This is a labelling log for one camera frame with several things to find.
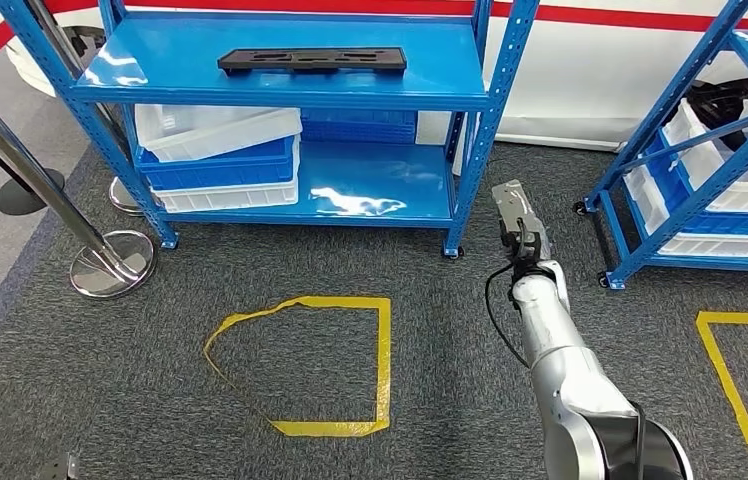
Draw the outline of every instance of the floor marking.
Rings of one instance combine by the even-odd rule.
[[[233,385],[212,360],[210,352],[219,335],[242,320],[264,317],[293,305],[312,308],[370,308],[377,310],[377,399],[373,422],[308,422],[268,420],[277,430],[289,436],[362,437],[389,426],[391,398],[392,302],[380,297],[316,297],[306,296],[286,300],[276,307],[254,313],[234,313],[224,319],[203,346],[209,365],[228,384]]]
[[[710,325],[712,324],[748,325],[748,313],[699,312],[695,323],[698,326],[698,332],[701,334],[701,340],[704,341],[707,354],[713,362],[719,380],[721,380],[724,393],[733,407],[733,412],[736,414],[736,422],[739,423],[739,430],[742,431],[742,436],[745,437],[745,441],[748,443],[748,410],[745,408],[745,404],[742,403],[739,390],[737,390],[736,384],[733,383],[730,372],[727,371],[727,364],[710,329]]]

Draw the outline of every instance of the black plastic tray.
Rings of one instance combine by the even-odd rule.
[[[218,59],[218,68],[227,75],[254,69],[323,72],[340,68],[403,73],[406,57],[399,47],[237,48]]]

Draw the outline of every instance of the stanchion post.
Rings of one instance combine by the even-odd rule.
[[[47,6],[41,0],[27,0],[27,4],[30,7],[30,11],[36,17],[39,24],[41,25],[42,31],[45,37],[53,45],[54,50],[57,52],[62,62],[68,68],[68,71],[74,78],[78,78],[83,72],[82,61],[79,55],[74,50],[71,41],[68,40],[65,31],[56,23],[56,19]],[[120,124],[115,120],[115,116],[112,112],[101,104],[95,104],[98,113],[104,119],[104,123],[107,124],[107,128],[112,132],[113,138],[115,138],[118,146],[124,152],[124,156],[128,159],[132,159],[132,151],[130,143],[127,140],[127,136],[121,128]],[[112,184],[109,186],[109,201],[118,210],[125,212],[131,216],[141,216],[142,211],[136,201],[121,183],[118,177],[112,180]]]
[[[101,235],[1,118],[0,155],[85,245],[71,267],[71,281],[77,291],[92,297],[114,297],[150,276],[156,264],[150,239],[134,231]]]

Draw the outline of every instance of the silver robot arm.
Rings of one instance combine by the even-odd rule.
[[[607,378],[571,320],[562,267],[520,182],[492,189],[512,262],[524,360],[545,433],[550,480],[693,480],[677,439]]]

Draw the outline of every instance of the gray carpet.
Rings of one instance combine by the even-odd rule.
[[[748,274],[647,270],[627,291],[600,289],[591,223],[570,205],[610,158],[498,145],[458,261],[440,258],[441,236],[426,230],[181,225],[181,246],[116,301],[70,290],[77,244],[46,220],[29,275],[22,258],[0,290],[0,478],[30,478],[67,450],[89,479],[543,478],[527,375],[483,307],[483,281],[503,263],[489,189],[517,177],[611,378],[687,445],[696,478],[748,479],[748,448],[694,326],[702,309],[748,311]],[[78,205],[103,230],[147,231],[108,205],[109,178],[87,154],[70,179]],[[496,287],[513,331],[506,282]],[[296,307],[233,327],[215,354],[235,389],[202,358],[226,315],[305,294],[391,298],[388,429],[287,438],[265,421],[373,417],[370,312]],[[748,329],[715,331],[748,403]]]

